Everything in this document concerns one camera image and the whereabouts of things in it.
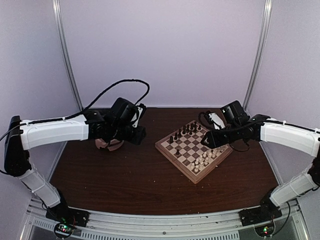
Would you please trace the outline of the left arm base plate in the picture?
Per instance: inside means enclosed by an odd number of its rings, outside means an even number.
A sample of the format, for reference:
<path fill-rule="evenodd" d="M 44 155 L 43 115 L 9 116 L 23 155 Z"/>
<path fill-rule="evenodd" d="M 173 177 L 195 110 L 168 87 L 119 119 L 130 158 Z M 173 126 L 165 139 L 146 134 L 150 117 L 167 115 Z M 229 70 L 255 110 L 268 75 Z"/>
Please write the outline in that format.
<path fill-rule="evenodd" d="M 90 213 L 88 211 L 74 208 L 68 208 L 67 210 L 49 208 L 45 214 L 47 219 L 79 227 L 87 226 L 89 216 Z"/>

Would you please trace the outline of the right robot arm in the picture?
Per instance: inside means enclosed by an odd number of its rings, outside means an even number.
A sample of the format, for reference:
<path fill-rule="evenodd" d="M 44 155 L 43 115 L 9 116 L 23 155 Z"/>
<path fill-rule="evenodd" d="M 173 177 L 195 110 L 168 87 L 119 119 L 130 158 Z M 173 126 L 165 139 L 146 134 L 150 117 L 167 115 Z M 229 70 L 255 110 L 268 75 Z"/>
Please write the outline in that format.
<path fill-rule="evenodd" d="M 216 113 L 206 111 L 198 115 L 205 119 L 208 132 L 201 144 L 215 149 L 242 140 L 275 143 L 299 150 L 313 157 L 310 167 L 290 181 L 275 187 L 261 200 L 256 210 L 259 220 L 268 220 L 284 203 L 320 187 L 320 131 L 279 121 L 268 115 L 249 116 L 238 100 L 220 108 L 221 119 Z"/>

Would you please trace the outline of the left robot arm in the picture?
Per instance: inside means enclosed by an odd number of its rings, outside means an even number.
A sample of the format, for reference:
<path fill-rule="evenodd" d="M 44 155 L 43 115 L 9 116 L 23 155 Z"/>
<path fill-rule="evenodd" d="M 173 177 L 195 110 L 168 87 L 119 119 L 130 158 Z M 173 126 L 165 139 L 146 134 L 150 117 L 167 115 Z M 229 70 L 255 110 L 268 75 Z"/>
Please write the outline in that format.
<path fill-rule="evenodd" d="M 45 180 L 30 162 L 29 150 L 60 142 L 97 139 L 107 144 L 117 140 L 140 145 L 146 136 L 146 129 L 139 125 L 139 120 L 146 109 L 142 103 L 135 105 L 119 97 L 105 113 L 85 109 L 74 116 L 34 121 L 14 116 L 3 136 L 3 174 L 20 179 L 55 217 L 61 222 L 67 222 L 72 218 L 71 209 L 63 194 Z"/>

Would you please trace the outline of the dark knight chess piece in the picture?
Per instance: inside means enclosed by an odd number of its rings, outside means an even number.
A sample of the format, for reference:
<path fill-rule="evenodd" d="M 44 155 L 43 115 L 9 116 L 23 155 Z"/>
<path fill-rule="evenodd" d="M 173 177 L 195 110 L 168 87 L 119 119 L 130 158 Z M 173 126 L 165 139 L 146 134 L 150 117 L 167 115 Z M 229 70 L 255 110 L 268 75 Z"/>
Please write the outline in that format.
<path fill-rule="evenodd" d="M 174 141 L 173 136 L 170 136 L 170 138 L 169 138 L 169 143 L 170 143 L 170 144 L 172 144 L 172 143 L 173 143 L 173 141 Z"/>

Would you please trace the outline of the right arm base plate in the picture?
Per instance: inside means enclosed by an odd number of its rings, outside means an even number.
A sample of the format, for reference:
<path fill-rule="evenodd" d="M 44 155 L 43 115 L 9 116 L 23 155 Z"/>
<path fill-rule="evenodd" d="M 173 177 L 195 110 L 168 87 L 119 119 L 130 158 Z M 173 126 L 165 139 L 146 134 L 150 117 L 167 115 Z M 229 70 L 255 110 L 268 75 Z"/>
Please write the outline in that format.
<path fill-rule="evenodd" d="M 238 214 L 243 227 L 268 222 L 283 215 L 281 210 L 269 212 L 263 211 L 261 207 L 243 209 Z"/>

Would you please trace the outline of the dark chess piece tall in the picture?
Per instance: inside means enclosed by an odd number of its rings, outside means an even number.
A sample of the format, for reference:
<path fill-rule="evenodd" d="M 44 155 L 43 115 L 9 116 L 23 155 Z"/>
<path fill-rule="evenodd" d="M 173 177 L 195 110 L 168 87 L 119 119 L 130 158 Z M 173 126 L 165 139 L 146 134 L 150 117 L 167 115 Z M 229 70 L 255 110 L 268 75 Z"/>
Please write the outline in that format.
<path fill-rule="evenodd" d="M 186 134 L 186 129 L 187 129 L 187 127 L 186 127 L 186 125 L 184 125 L 183 128 L 182 128 L 182 134 L 183 134 L 183 135 Z"/>

